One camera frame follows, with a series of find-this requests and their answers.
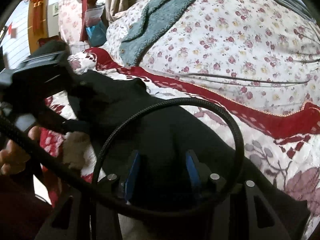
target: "bed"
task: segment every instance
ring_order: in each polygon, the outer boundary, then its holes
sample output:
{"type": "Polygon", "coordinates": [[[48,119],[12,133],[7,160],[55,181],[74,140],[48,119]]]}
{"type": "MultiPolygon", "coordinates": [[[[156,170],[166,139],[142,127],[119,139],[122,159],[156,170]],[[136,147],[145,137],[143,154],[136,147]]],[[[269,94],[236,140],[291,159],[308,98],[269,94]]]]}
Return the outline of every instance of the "bed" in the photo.
{"type": "MultiPolygon", "coordinates": [[[[75,73],[92,69],[114,79],[139,77],[155,97],[198,97],[226,108],[243,133],[246,157],[274,186],[308,201],[311,217],[303,236],[307,239],[320,221],[318,26],[273,0],[196,0],[139,66],[124,67],[121,39],[148,1],[135,3],[112,23],[102,47],[71,55],[75,73]],[[262,82],[268,79],[276,83],[262,82]]],[[[48,98],[47,105],[75,118],[64,93],[48,98]]],[[[231,132],[218,116],[193,106],[184,108],[234,147],[231,132]]],[[[41,146],[91,181],[95,155],[84,134],[64,137],[43,129],[41,146]]],[[[60,182],[46,172],[55,203],[60,182]]],[[[127,218],[120,216],[121,221],[127,218]]],[[[124,239],[135,239],[136,223],[122,223],[124,239]]]]}

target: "silver bolt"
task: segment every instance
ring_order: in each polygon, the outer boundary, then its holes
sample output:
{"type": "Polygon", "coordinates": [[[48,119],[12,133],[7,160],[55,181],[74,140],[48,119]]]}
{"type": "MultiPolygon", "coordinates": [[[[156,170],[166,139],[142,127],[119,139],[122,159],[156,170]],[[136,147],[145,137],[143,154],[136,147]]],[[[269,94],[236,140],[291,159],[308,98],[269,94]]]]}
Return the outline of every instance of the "silver bolt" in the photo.
{"type": "Polygon", "coordinates": [[[217,179],[220,179],[220,176],[219,176],[219,174],[217,174],[217,173],[212,173],[212,174],[210,175],[210,178],[211,178],[211,179],[214,179],[214,180],[217,180],[217,179]]]}
{"type": "Polygon", "coordinates": [[[109,174],[108,176],[107,176],[107,179],[108,180],[115,180],[117,178],[117,175],[116,174],[109,174]]]}
{"type": "Polygon", "coordinates": [[[255,185],[252,180],[247,180],[245,183],[247,184],[248,187],[254,187],[255,185]]]}

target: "red decoration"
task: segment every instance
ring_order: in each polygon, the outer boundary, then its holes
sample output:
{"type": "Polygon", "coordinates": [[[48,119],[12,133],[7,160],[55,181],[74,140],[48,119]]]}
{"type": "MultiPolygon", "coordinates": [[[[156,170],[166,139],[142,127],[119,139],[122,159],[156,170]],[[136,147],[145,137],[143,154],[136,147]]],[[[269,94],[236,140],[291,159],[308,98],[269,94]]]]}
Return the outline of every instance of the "red decoration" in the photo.
{"type": "Polygon", "coordinates": [[[25,0],[33,3],[33,33],[43,32],[43,0],[25,0]]]}
{"type": "Polygon", "coordinates": [[[10,23],[9,27],[8,27],[8,34],[11,35],[11,30],[12,30],[12,23],[10,23]]]}

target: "finger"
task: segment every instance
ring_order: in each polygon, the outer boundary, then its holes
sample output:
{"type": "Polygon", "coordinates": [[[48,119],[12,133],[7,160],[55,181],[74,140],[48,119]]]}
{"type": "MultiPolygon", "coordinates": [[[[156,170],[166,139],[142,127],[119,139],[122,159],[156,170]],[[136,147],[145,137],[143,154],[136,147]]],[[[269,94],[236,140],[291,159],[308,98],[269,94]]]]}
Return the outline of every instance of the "finger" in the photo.
{"type": "Polygon", "coordinates": [[[1,173],[4,175],[18,174],[19,172],[24,171],[25,168],[26,168],[25,163],[19,163],[19,164],[5,163],[1,168],[1,173]]]}
{"type": "Polygon", "coordinates": [[[28,132],[28,136],[30,137],[30,139],[35,140],[37,142],[40,140],[40,135],[41,135],[41,130],[39,126],[32,127],[28,132]]]}
{"type": "Polygon", "coordinates": [[[1,169],[2,165],[4,164],[3,156],[5,156],[7,154],[8,154],[8,150],[6,150],[6,149],[3,149],[0,151],[0,169],[1,169]]]}
{"type": "Polygon", "coordinates": [[[8,141],[6,150],[2,156],[4,163],[24,163],[30,159],[30,156],[12,140],[8,141]]]}

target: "blue panel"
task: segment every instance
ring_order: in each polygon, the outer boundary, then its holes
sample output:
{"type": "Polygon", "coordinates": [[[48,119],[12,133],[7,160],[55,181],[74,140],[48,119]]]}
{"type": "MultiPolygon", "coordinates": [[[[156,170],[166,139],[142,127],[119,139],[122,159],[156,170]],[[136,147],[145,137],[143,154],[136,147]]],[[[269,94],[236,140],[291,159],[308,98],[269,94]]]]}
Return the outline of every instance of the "blue panel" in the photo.
{"type": "Polygon", "coordinates": [[[190,155],[186,155],[186,166],[190,177],[191,187],[194,191],[198,191],[201,188],[201,180],[190,155]]]}
{"type": "Polygon", "coordinates": [[[129,201],[132,198],[134,185],[136,183],[137,175],[140,168],[140,154],[137,152],[134,161],[132,163],[128,178],[125,181],[124,186],[124,199],[129,201]]]}

